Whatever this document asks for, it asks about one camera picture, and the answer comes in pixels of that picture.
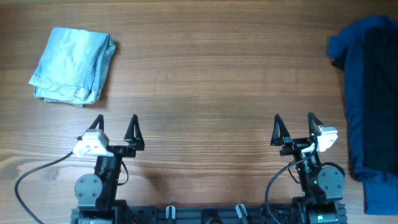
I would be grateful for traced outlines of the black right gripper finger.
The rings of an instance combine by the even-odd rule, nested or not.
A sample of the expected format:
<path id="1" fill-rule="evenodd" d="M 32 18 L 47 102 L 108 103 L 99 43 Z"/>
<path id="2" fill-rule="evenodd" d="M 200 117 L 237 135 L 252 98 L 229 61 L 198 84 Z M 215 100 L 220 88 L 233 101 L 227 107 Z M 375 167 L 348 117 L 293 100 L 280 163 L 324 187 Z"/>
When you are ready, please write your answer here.
<path id="1" fill-rule="evenodd" d="M 283 146 L 292 143 L 292 138 L 279 114 L 274 116 L 274 130 L 271 137 L 271 146 Z"/>
<path id="2" fill-rule="evenodd" d="M 315 133 L 315 128 L 323 123 L 315 116 L 313 112 L 308 113 L 308 130 L 309 134 L 312 135 Z"/>

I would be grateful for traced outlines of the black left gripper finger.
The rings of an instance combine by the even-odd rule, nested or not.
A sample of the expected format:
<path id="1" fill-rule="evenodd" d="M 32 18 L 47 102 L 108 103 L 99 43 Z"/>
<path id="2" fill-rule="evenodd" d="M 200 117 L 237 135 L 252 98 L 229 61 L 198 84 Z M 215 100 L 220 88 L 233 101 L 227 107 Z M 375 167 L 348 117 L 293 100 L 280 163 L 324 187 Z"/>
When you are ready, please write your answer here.
<path id="1" fill-rule="evenodd" d="M 90 129 L 100 129 L 104 130 L 104 117 L 102 114 L 99 114 L 93 123 L 90 125 Z"/>
<path id="2" fill-rule="evenodd" d="M 136 151 L 143 151 L 145 148 L 144 138 L 139 127 L 139 120 L 136 114 L 133 114 L 127 131 L 124 136 L 124 141 L 128 143 L 128 146 Z"/>

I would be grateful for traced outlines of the light blue denim shorts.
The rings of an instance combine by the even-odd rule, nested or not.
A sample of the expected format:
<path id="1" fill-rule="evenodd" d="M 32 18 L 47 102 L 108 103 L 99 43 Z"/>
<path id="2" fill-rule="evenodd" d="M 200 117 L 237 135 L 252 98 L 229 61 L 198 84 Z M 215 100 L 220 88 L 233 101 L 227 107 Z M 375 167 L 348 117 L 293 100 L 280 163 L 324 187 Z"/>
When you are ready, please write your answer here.
<path id="1" fill-rule="evenodd" d="M 29 80 L 34 96 L 76 106 L 101 96 L 116 50 L 110 34 L 55 27 Z"/>

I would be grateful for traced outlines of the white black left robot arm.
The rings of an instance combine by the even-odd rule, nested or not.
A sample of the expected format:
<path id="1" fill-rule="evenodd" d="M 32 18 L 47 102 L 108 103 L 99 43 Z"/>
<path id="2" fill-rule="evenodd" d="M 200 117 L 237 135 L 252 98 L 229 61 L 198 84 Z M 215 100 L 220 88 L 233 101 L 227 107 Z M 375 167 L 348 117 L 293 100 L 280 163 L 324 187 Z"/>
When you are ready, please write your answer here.
<path id="1" fill-rule="evenodd" d="M 122 186 L 119 182 L 121 169 L 126 166 L 123 158 L 135 157 L 136 152 L 143 151 L 145 146 L 136 114 L 131 118 L 124 141 L 127 144 L 123 146 L 109 144 L 101 114 L 78 137 L 73 153 L 78 157 L 95 156 L 96 164 L 92 174 L 81 176 L 75 183 L 78 206 L 72 210 L 72 223 L 139 223 L 127 202 L 116 199 L 117 189 Z"/>

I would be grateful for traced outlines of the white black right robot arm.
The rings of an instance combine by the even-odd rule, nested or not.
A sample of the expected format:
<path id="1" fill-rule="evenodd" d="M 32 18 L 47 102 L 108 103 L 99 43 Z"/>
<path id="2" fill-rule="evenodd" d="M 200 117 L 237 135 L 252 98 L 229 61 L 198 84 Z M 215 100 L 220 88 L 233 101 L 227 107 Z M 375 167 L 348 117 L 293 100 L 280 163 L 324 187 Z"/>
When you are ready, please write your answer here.
<path id="1" fill-rule="evenodd" d="M 266 214 L 275 223 L 346 223 L 343 199 L 345 170 L 333 162 L 321 162 L 320 152 L 331 148 L 338 139 L 334 126 L 324 125 L 312 112 L 308 113 L 306 138 L 292 138 L 279 114 L 274 116 L 271 145 L 280 146 L 281 156 L 292 156 L 293 161 L 281 168 L 269 181 L 264 196 Z M 294 180 L 301 187 L 302 196 L 294 197 L 286 210 L 269 203 L 269 192 L 274 181 L 285 171 L 295 167 Z"/>

